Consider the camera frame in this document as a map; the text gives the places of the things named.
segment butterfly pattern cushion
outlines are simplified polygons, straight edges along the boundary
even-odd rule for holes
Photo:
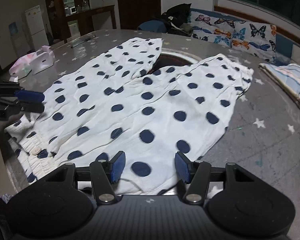
[[[249,21],[233,21],[191,12],[190,24],[193,38],[214,42],[233,49],[248,52],[267,62],[275,62],[275,25]]]

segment butterfly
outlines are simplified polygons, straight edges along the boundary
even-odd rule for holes
[[[244,40],[245,33],[246,33],[246,28],[242,28],[241,30],[239,30],[238,33],[234,30],[232,37],[238,38],[239,40]]]
[[[249,44],[251,44],[253,47],[257,48],[257,49],[261,49],[263,51],[267,51],[267,49],[270,48],[270,45],[269,44],[263,44],[263,45],[258,45],[254,42],[249,42]]]
[[[240,42],[240,41],[233,40],[232,44],[236,47],[242,46],[242,47],[245,47],[246,49],[249,49],[249,42],[246,42],[246,41]]]
[[[271,34],[272,34],[272,36],[275,36],[277,34],[277,26],[270,25],[270,27],[271,27]]]
[[[234,28],[234,21],[228,20],[228,19],[224,19],[224,18],[220,18],[220,19],[216,20],[214,22],[214,24],[220,24],[220,23],[224,23],[224,22],[228,23],[232,28]]]
[[[276,52],[276,46],[275,46],[275,43],[273,41],[269,41],[270,44],[271,44],[271,47],[272,47],[272,51],[273,52]]]
[[[204,16],[204,15],[202,15],[202,14],[200,14],[200,15],[195,19],[196,22],[205,22],[205,23],[211,25],[210,20],[211,20],[210,17],[206,17],[206,16]]]
[[[263,25],[261,26],[260,29],[257,29],[253,24],[249,23],[250,25],[250,28],[251,28],[251,37],[255,37],[257,34],[261,36],[261,38],[265,38],[266,35],[265,35],[265,31],[266,31],[266,26]]]
[[[209,30],[207,30],[207,29],[204,29],[204,28],[200,28],[200,27],[198,27],[198,26],[193,26],[192,28],[193,28],[194,30],[196,30],[196,31],[203,31],[203,32],[205,32],[205,33],[210,33],[210,34],[212,34],[211,31],[209,31]]]
[[[220,43],[220,42],[222,42],[222,41],[224,41],[225,44],[227,44],[229,47],[231,47],[230,41],[229,41],[229,39],[227,37],[222,37],[222,36],[218,35],[214,39],[214,43],[217,43],[217,44]]]
[[[222,30],[219,29],[215,29],[214,34],[221,34],[227,36],[228,39],[231,37],[231,32],[223,32]]]

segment blue butterfly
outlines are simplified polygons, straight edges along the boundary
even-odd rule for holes
[[[267,51],[267,49],[270,48],[270,45],[269,44],[263,44],[263,45],[258,45],[254,42],[249,42],[249,44],[251,44],[253,47],[257,48],[257,49],[261,49],[261,50],[264,50],[264,51]]]
[[[193,28],[194,30],[196,30],[196,31],[203,31],[203,32],[205,32],[205,33],[210,33],[210,34],[212,34],[211,31],[209,31],[209,30],[207,30],[207,29],[200,28],[200,27],[198,27],[198,26],[193,26],[192,28]]]
[[[249,23],[250,25],[250,28],[251,28],[251,37],[255,37],[257,34],[261,36],[261,38],[265,38],[266,35],[265,35],[265,31],[266,31],[266,26],[263,25],[261,26],[260,29],[257,29],[253,24]]]
[[[242,28],[241,30],[239,30],[239,32],[237,33],[235,30],[233,31],[233,38],[238,38],[239,40],[244,40],[244,35],[246,33],[246,28]]]
[[[222,42],[222,41],[224,41],[225,44],[227,44],[229,47],[231,47],[230,40],[228,38],[226,38],[226,37],[222,37],[222,36],[218,35],[214,39],[214,43],[217,43],[217,44],[220,43],[220,42]]]

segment wooden door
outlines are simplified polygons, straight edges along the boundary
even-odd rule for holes
[[[161,14],[161,0],[118,0],[122,29],[137,27]]]

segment blue fabric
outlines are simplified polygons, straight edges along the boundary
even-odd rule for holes
[[[139,25],[138,30],[154,32],[154,33],[166,33],[167,29],[161,21],[148,21]]]

